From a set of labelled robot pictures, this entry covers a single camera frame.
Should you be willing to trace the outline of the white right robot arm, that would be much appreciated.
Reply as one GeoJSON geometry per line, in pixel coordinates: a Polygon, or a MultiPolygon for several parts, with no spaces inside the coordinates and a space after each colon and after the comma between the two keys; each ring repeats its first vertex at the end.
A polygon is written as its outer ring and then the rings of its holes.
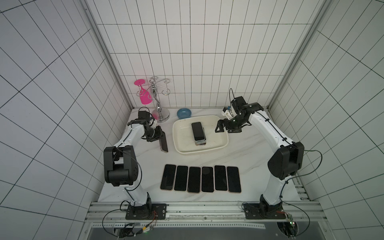
{"type": "Polygon", "coordinates": [[[235,112],[232,114],[230,108],[224,108],[225,119],[218,120],[215,132],[241,133],[244,127],[253,126],[270,144],[274,151],[268,161],[270,178],[260,196],[258,212],[263,218],[273,217],[282,209],[285,186],[302,167],[305,147],[281,132],[258,103],[245,104],[235,112]]]}

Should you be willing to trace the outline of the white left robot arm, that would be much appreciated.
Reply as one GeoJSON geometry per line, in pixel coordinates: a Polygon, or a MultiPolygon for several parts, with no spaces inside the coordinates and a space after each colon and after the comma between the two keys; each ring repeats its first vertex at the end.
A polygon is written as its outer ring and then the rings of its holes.
{"type": "Polygon", "coordinates": [[[105,182],[123,192],[128,197],[128,211],[139,219],[151,218],[152,200],[141,186],[143,170],[140,166],[135,146],[140,140],[155,142],[164,136],[162,128],[153,126],[145,119],[128,122],[122,138],[103,152],[105,182]]]}

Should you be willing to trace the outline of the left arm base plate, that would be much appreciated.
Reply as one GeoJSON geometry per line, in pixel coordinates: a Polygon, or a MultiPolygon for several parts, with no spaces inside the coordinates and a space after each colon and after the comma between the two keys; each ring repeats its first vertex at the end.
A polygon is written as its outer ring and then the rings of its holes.
{"type": "Polygon", "coordinates": [[[150,204],[139,207],[129,206],[126,220],[164,220],[167,213],[167,204],[150,204]]]}

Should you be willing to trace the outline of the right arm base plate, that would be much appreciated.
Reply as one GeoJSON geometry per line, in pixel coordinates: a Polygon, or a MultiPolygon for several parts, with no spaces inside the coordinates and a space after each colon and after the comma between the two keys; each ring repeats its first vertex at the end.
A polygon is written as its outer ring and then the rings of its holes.
{"type": "Polygon", "coordinates": [[[265,203],[242,203],[242,209],[248,220],[283,220],[286,214],[282,212],[282,203],[270,206],[265,203]]]}

